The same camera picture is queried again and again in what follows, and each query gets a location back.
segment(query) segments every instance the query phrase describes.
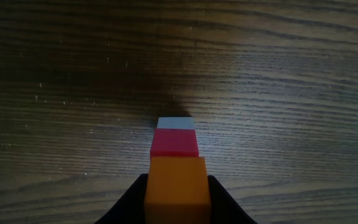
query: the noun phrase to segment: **wooden surface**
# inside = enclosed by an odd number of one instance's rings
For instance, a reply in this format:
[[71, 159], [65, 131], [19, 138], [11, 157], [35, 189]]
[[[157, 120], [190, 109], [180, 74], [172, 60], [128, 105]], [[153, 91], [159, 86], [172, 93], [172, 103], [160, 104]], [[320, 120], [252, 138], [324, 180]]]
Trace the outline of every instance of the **wooden surface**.
[[0, 1], [0, 223], [93, 223], [194, 116], [259, 223], [358, 223], [358, 0]]

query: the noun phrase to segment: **stack of blocks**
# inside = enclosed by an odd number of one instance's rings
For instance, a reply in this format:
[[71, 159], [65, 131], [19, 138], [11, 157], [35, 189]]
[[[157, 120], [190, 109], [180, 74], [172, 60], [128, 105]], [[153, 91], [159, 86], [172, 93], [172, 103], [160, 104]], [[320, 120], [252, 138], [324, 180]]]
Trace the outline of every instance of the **stack of blocks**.
[[209, 223], [205, 159], [198, 157], [193, 118], [160, 118], [150, 150], [146, 224]]

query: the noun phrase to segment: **black object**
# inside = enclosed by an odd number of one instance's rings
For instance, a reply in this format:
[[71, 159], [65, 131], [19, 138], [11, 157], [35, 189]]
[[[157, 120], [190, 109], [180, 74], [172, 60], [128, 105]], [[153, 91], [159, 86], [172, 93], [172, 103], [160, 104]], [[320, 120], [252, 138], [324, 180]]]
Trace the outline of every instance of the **black object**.
[[[148, 174], [140, 175], [116, 204], [95, 224], [144, 224], [143, 201], [147, 178]], [[210, 224], [257, 224], [243, 211], [214, 176], [208, 176], [208, 184], [212, 204]]]

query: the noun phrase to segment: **orange block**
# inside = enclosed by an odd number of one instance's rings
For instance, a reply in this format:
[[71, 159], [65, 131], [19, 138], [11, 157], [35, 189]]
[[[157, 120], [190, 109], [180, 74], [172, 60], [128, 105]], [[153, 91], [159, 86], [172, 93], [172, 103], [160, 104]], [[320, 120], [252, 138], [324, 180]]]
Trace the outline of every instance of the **orange block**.
[[203, 157], [152, 157], [144, 198], [146, 224], [207, 224], [211, 215]]

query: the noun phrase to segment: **pink block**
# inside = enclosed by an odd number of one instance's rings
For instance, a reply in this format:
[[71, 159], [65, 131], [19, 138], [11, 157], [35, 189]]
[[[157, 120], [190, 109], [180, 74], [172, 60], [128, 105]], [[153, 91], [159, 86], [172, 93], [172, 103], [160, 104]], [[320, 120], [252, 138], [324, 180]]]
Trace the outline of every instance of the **pink block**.
[[153, 156], [198, 157], [196, 131], [157, 128], [150, 150], [150, 157]]

